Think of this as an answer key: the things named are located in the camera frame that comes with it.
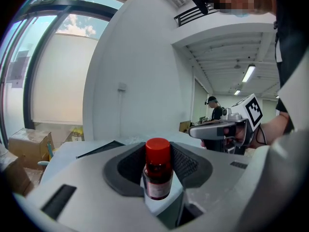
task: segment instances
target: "person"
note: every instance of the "person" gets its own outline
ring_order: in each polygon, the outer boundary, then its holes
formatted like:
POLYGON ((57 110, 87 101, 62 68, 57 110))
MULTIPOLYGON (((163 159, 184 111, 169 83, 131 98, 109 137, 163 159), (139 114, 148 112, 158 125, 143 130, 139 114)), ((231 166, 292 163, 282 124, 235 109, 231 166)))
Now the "person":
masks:
POLYGON ((213 108, 213 112, 211 115, 211 121, 219 120, 222 116, 222 107, 219 105, 217 99, 214 96, 210 96, 205 102, 210 108, 213 108))
MULTIPOLYGON (((226 14, 243 16, 272 13, 276 16, 274 28, 276 35, 275 59, 277 62, 280 86, 282 87, 300 63, 309 45, 308 26, 306 24, 307 0, 207 0, 216 10, 226 14)), ((261 125, 266 135, 264 141, 261 130, 254 132, 252 148, 271 145, 284 133, 294 128, 281 99, 277 107, 280 114, 273 120, 261 125)), ((236 138, 241 140, 244 128, 237 127, 236 138)))

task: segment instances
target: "cloud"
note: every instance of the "cloud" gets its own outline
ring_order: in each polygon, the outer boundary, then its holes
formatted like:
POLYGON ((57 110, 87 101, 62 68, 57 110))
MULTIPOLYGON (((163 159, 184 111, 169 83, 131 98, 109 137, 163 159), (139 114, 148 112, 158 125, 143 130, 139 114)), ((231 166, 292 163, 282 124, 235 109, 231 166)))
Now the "cloud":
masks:
POLYGON ((90 35, 95 35, 96 31, 93 29, 91 25, 87 25, 84 27, 77 26, 78 18, 77 15, 70 14, 65 21, 68 21, 69 24, 65 24, 65 29, 58 29, 57 33, 66 33, 66 34, 74 34, 74 35, 80 35, 80 36, 86 36, 89 37, 90 35))

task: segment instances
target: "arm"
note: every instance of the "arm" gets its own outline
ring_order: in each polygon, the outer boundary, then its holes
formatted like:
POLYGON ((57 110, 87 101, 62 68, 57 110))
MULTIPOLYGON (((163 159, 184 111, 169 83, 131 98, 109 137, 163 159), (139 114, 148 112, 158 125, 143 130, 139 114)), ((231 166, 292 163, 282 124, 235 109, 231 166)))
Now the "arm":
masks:
MULTIPOLYGON (((273 144, 273 142, 277 138, 283 135, 286 125, 288 123, 288 120, 289 120, 289 115, 287 113, 280 112, 280 114, 277 117, 275 117, 273 120, 271 120, 270 122, 266 124, 261 125, 261 128, 263 129, 265 133, 265 137, 266 137, 266 141, 268 145, 273 144)), ((251 142, 250 148, 258 148, 263 145, 257 142, 257 140, 262 143, 264 142, 261 130, 259 131, 258 134, 257 133, 258 133, 258 130, 255 130, 254 138, 251 142)))

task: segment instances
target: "red bottle cap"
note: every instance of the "red bottle cap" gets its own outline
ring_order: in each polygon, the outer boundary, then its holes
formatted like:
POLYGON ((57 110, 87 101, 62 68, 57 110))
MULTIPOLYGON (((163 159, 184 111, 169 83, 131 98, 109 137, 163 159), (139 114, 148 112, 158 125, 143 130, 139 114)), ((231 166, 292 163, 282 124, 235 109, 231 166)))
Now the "red bottle cap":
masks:
POLYGON ((170 161, 170 144, 164 138, 152 138, 146 143, 146 161, 153 165, 170 161))

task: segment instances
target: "ceiling light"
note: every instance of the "ceiling light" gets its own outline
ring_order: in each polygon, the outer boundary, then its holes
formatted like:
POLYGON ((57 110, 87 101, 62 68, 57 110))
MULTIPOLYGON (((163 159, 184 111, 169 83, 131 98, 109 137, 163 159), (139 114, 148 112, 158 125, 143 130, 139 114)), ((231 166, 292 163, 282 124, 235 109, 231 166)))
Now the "ceiling light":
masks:
POLYGON ((250 76, 254 72, 254 69, 255 69, 255 65, 253 65, 253 64, 249 65, 247 73, 246 73, 245 77, 242 80, 243 83, 246 83, 249 80, 250 76))

